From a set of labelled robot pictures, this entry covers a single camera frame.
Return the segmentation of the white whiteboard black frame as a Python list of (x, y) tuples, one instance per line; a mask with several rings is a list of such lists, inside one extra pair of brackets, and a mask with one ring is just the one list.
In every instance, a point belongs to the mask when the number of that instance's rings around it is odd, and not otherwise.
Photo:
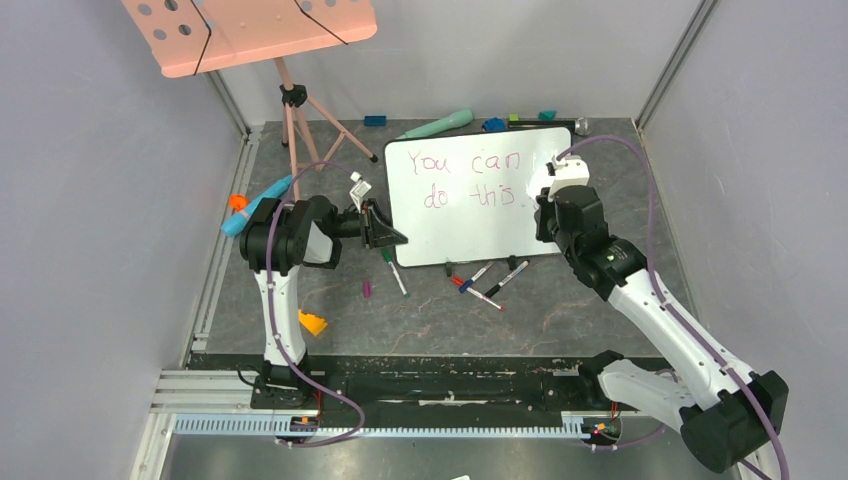
[(572, 143), (564, 127), (393, 140), (384, 148), (390, 215), (408, 241), (403, 267), (557, 253), (536, 239), (547, 163)]

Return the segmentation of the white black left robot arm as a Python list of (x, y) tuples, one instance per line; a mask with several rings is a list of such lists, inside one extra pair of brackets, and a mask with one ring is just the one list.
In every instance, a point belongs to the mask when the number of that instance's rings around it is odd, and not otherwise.
[(321, 195), (292, 204), (265, 198), (248, 218), (239, 235), (239, 251), (262, 296), (264, 361), (270, 367), (298, 365), (307, 354), (299, 321), (300, 270), (336, 268), (342, 240), (354, 237), (368, 249), (409, 242), (372, 198), (345, 210)]

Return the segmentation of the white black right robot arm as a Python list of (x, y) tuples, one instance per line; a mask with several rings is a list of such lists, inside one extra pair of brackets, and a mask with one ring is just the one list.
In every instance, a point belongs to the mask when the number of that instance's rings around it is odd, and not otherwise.
[(789, 386), (774, 370), (756, 372), (712, 337), (667, 290), (630, 241), (610, 234), (592, 187), (545, 187), (536, 197), (536, 237), (554, 243), (576, 278), (630, 320), (662, 354), (675, 382), (608, 350), (580, 367), (580, 400), (610, 401), (648, 414), (678, 432), (695, 459), (715, 473), (742, 464), (766, 444), (781, 478), (788, 466), (779, 444)]

